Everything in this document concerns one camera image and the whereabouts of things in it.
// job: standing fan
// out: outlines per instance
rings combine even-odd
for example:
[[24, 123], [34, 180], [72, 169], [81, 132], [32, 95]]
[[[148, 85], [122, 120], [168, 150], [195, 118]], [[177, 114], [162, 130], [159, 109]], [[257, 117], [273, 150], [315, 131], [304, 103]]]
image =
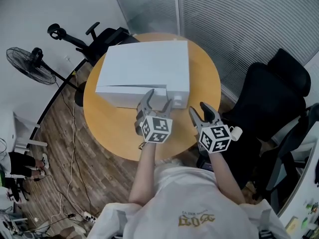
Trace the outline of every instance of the standing fan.
[[43, 62], [42, 57], [43, 53], [40, 48], [34, 48], [31, 53], [17, 47], [10, 48], [6, 51], [6, 58], [10, 64], [27, 77], [45, 85], [52, 85], [56, 83], [56, 77], [58, 77], [63, 82], [76, 89], [74, 101], [78, 106], [83, 107], [85, 84], [80, 85], [79, 88], [76, 87], [64, 79], [61, 75], [53, 71], [46, 63]]

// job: wood plank flooring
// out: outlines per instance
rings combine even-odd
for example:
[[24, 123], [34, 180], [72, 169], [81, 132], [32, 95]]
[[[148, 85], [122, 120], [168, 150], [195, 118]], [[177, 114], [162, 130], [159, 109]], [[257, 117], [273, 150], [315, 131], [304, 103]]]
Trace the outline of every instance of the wood plank flooring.
[[[86, 63], [77, 73], [78, 83], [86, 81], [92, 67]], [[67, 105], [73, 109], [74, 90], [68, 85], [62, 91]], [[222, 99], [220, 112], [231, 109], [233, 104]], [[138, 163], [122, 159], [113, 155], [102, 147], [90, 133], [83, 115], [83, 109], [75, 105], [74, 109], [75, 123], [77, 127], [75, 137], [75, 155], [73, 162], [72, 182], [69, 186], [69, 197], [75, 204], [70, 204], [64, 197], [61, 200], [62, 211], [60, 210], [60, 200], [52, 179], [46, 177], [39, 182], [26, 181], [26, 188], [31, 193], [30, 201], [20, 205], [23, 213], [29, 218], [30, 227], [39, 226], [46, 220], [52, 218], [55, 222], [66, 215], [63, 213], [81, 213], [84, 211], [97, 214], [102, 211], [107, 203], [127, 201], [131, 184], [137, 169]], [[67, 188], [71, 180], [71, 158], [73, 151], [73, 131], [72, 115], [70, 110], [64, 104], [62, 96], [55, 100], [48, 113], [46, 114], [41, 128], [35, 135], [35, 140], [45, 141], [48, 147], [32, 146], [29, 155], [41, 159], [42, 153], [48, 154], [50, 168], [47, 174], [51, 174], [56, 186], [67, 197]], [[178, 155], [185, 165], [195, 166], [197, 155], [190, 151]], [[81, 175], [87, 187], [88, 196], [86, 196], [85, 187], [81, 181]], [[248, 198], [251, 197], [251, 191], [246, 190], [244, 193]], [[50, 235], [58, 234], [63, 228], [69, 227], [73, 221], [65, 219], [53, 224], [49, 230]], [[90, 230], [91, 224], [82, 222], [87, 231]]]

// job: fan base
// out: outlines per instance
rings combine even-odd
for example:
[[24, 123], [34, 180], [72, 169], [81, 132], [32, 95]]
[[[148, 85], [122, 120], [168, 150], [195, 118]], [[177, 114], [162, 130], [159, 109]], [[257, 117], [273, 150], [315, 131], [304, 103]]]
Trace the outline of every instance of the fan base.
[[83, 92], [76, 91], [74, 94], [74, 101], [79, 107], [83, 107], [83, 96], [86, 82], [83, 82], [79, 85], [79, 89], [83, 90]]

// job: round wooden table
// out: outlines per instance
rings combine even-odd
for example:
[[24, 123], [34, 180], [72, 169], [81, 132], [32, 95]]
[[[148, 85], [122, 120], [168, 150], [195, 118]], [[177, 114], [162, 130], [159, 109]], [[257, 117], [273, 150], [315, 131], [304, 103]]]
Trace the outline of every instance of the round wooden table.
[[[136, 36], [140, 42], [187, 40], [174, 34], [147, 33]], [[188, 107], [194, 107], [200, 116], [203, 112], [199, 102], [206, 102], [216, 110], [220, 103], [220, 80], [216, 67], [207, 53], [192, 41], [188, 41], [190, 94]], [[95, 93], [105, 55], [96, 63], [86, 83], [84, 91], [84, 116], [86, 123], [97, 141], [108, 151], [122, 158], [139, 160], [139, 145], [143, 137], [135, 132], [135, 109], [117, 108]], [[188, 109], [175, 109], [172, 133], [169, 139], [158, 144], [156, 160], [175, 156], [196, 143], [197, 134], [188, 113]]]

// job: cardboard box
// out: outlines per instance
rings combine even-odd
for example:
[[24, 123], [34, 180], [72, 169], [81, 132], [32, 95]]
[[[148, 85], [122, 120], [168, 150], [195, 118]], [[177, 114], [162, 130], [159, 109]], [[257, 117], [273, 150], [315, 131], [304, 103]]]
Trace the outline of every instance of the cardboard box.
[[187, 41], [130, 43], [108, 49], [96, 86], [98, 95], [116, 107], [135, 109], [152, 88], [154, 110], [161, 110], [168, 99], [173, 108], [187, 107]]

